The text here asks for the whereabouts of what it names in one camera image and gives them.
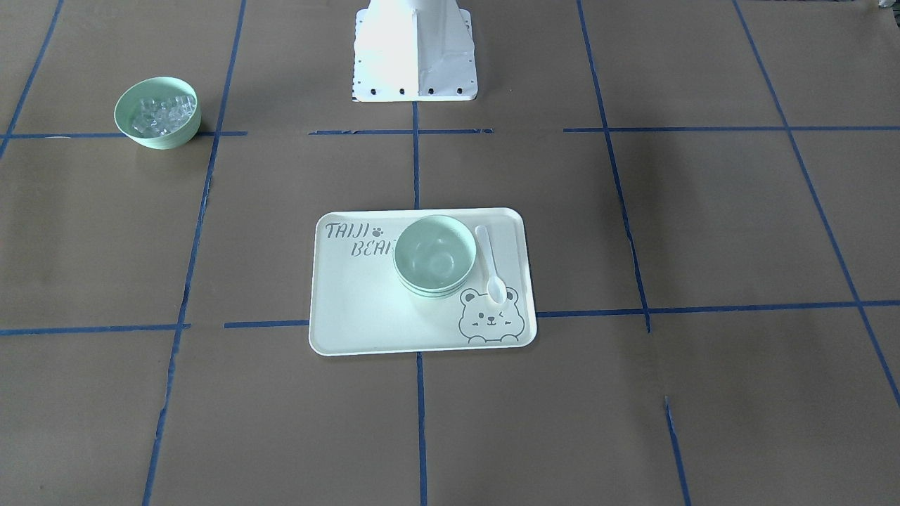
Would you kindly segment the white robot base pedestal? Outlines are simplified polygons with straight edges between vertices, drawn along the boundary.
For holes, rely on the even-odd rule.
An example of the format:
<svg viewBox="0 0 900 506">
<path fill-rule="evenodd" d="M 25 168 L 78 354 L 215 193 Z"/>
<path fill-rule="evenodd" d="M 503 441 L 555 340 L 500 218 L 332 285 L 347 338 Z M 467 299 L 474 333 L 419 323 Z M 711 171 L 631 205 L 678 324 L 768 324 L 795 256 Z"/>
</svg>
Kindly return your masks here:
<svg viewBox="0 0 900 506">
<path fill-rule="evenodd" d="M 354 19 L 352 99 L 360 103 L 475 100 L 470 12 L 456 1 L 371 1 Z"/>
</svg>

